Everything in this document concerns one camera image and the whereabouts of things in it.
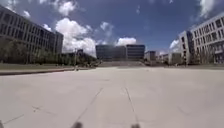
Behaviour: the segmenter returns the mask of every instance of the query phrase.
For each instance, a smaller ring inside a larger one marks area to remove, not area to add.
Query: lamp post
[[[76,57],[77,57],[77,48],[74,49],[75,60],[74,60],[74,69],[76,70]]]

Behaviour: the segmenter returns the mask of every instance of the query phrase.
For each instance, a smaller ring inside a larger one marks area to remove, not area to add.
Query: sky
[[[224,11],[224,0],[1,0],[8,9],[64,35],[63,52],[97,44],[176,50],[178,34]]]

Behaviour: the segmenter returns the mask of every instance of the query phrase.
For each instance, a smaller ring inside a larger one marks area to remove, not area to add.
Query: distant building
[[[125,46],[116,46],[112,51],[113,60],[123,61],[126,60],[126,47]]]
[[[37,54],[42,49],[60,54],[64,37],[61,33],[48,31],[0,5],[0,38],[22,44],[32,54]]]
[[[147,61],[156,61],[156,51],[147,51],[144,58]]]
[[[182,63],[181,53],[170,53],[168,63],[170,65],[181,64]]]
[[[113,48],[112,45],[96,45],[96,56],[97,59],[103,61],[111,61],[113,59]]]
[[[224,63],[224,12],[179,35],[186,63]]]
[[[139,61],[144,59],[145,45],[127,45],[127,60]]]
[[[159,63],[167,63],[168,64],[169,54],[158,55],[156,61]]]
[[[144,58],[144,45],[126,45],[126,46],[112,46],[112,45],[97,45],[96,56],[97,59],[103,61],[139,61]]]
[[[189,31],[184,31],[179,34],[179,42],[181,43],[182,48],[182,61],[184,64],[194,63],[195,51],[194,51],[194,42],[192,39],[192,34]]]

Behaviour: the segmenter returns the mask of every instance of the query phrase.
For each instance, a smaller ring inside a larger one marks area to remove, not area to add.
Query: paved plaza
[[[0,76],[4,128],[223,128],[224,70],[98,68]]]

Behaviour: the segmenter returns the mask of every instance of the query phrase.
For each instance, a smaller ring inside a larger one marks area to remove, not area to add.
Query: grass
[[[72,68],[72,66],[39,65],[39,64],[3,64],[0,63],[0,70],[42,70],[42,69],[62,69]]]

